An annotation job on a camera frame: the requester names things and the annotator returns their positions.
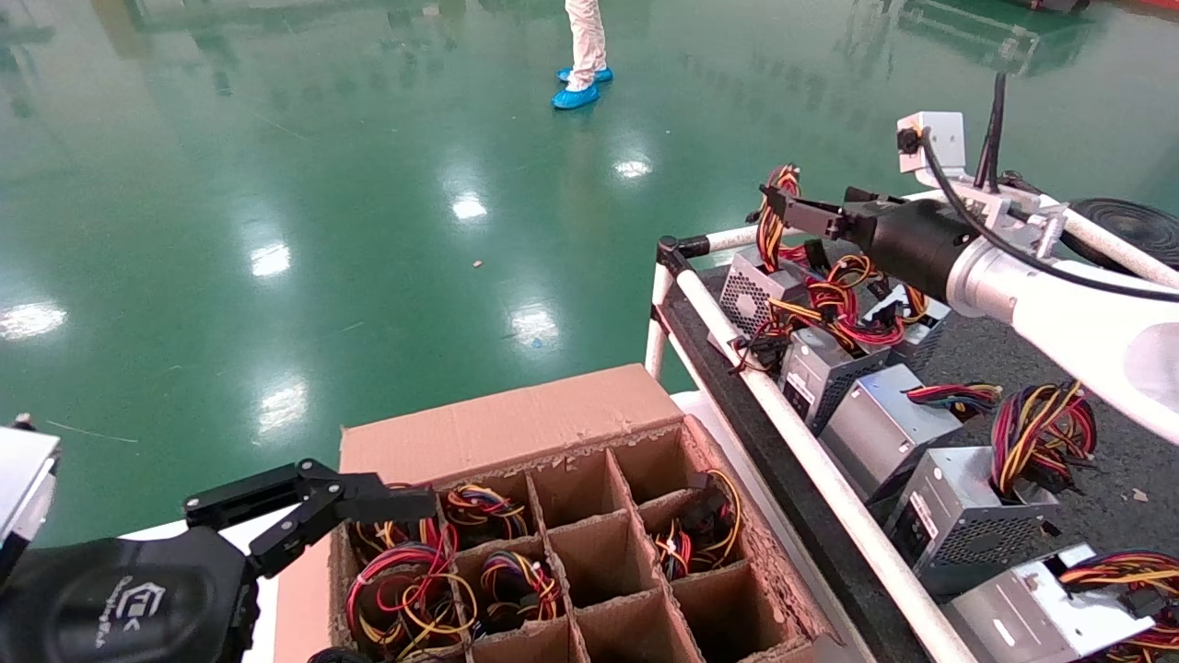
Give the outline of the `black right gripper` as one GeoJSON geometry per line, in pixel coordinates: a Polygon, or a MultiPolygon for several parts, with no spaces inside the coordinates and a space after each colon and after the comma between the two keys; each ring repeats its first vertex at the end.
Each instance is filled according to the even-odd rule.
{"type": "Polygon", "coordinates": [[[951,269],[979,231],[941,201],[905,201],[893,193],[847,186],[843,206],[804,201],[788,189],[763,189],[768,206],[783,227],[841,239],[852,227],[843,206],[863,206],[867,244],[862,247],[881,273],[933,298],[947,298],[951,269]]]}

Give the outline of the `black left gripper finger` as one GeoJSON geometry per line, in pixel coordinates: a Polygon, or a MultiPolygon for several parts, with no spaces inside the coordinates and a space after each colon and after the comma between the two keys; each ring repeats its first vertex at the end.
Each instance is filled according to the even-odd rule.
{"type": "Polygon", "coordinates": [[[389,487],[374,471],[340,473],[304,459],[190,495],[184,516],[190,529],[220,531],[279,508],[286,516],[250,541],[248,562],[266,578],[343,523],[419,521],[434,516],[437,495],[424,487],[389,487]]]}

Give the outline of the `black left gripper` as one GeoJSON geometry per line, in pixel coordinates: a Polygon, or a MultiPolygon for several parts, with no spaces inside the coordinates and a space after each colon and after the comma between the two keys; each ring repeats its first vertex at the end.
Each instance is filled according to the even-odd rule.
{"type": "MultiPolygon", "coordinates": [[[[213,529],[26,552],[4,583],[5,662],[239,662],[261,617],[257,575],[213,529]]],[[[309,663],[373,663],[323,649],[309,663]]]]}

